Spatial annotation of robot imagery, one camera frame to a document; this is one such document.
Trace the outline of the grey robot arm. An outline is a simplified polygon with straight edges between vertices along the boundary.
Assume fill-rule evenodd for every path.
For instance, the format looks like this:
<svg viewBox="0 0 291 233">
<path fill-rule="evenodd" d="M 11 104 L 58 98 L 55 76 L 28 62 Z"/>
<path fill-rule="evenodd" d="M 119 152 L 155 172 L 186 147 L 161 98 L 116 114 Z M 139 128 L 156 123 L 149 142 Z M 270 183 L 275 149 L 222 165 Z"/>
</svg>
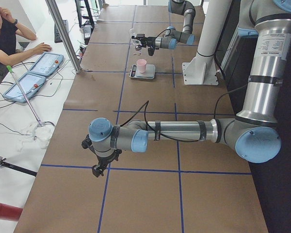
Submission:
<svg viewBox="0 0 291 233">
<path fill-rule="evenodd" d="M 242 110 L 235 116 L 212 113 L 209 121 L 140 121 L 132 117 L 113 125 L 106 118 L 94 119 L 82 142 L 97 157 L 94 176 L 110 169 L 122 151 L 144 152 L 149 141 L 164 139 L 182 143 L 209 140 L 231 148 L 251 164 L 291 155 L 291 122 L 274 118 L 291 45 L 291 0 L 244 1 L 241 9 L 254 26 L 245 29 L 245 34 L 258 39 Z"/>
<path fill-rule="evenodd" d="M 194 43 L 193 25 L 196 11 L 192 3 L 187 0 L 170 0 L 168 11 L 184 17 L 182 30 L 178 31 L 175 27 L 169 26 L 157 36 L 146 36 L 144 33 L 136 33 L 131 28 L 129 35 L 136 51 L 147 48 L 148 55 L 153 56 L 159 49 L 174 50 L 178 43 L 186 45 Z"/>
</svg>

